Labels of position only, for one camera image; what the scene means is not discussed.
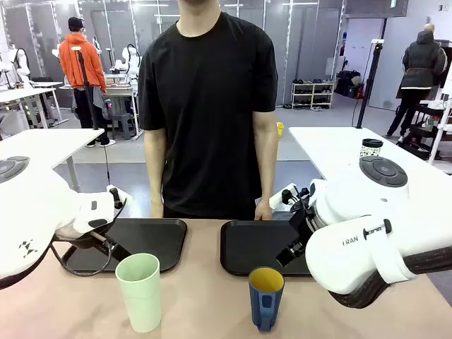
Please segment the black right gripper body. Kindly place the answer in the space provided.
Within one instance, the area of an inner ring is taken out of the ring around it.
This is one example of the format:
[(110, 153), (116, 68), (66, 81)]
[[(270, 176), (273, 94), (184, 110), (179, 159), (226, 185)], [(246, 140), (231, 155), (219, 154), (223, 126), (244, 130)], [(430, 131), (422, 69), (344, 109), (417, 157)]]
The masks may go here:
[(304, 255), (307, 242), (314, 233), (311, 223), (314, 214), (307, 207), (306, 203), (299, 201), (295, 203), (293, 215), (289, 220), (289, 225), (296, 231), (297, 237), (286, 245), (276, 256), (277, 262), (285, 267), (296, 258)]

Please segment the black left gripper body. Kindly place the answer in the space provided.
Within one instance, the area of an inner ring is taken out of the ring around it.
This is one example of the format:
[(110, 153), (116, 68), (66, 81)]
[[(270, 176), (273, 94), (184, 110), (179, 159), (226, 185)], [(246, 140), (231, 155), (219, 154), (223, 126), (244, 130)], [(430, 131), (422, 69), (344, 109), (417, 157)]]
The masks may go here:
[(94, 248), (107, 258), (114, 258), (117, 261), (122, 261), (131, 255), (120, 243), (100, 231), (84, 234), (76, 240), (76, 247), (79, 249)]

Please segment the person's left hand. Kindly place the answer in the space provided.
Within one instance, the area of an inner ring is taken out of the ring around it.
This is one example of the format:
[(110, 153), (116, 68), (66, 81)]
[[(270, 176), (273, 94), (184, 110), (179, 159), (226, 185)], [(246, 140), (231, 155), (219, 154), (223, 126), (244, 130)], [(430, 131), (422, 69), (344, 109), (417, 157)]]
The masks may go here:
[(256, 221), (272, 220), (272, 208), (268, 201), (260, 200), (255, 209), (254, 219)]

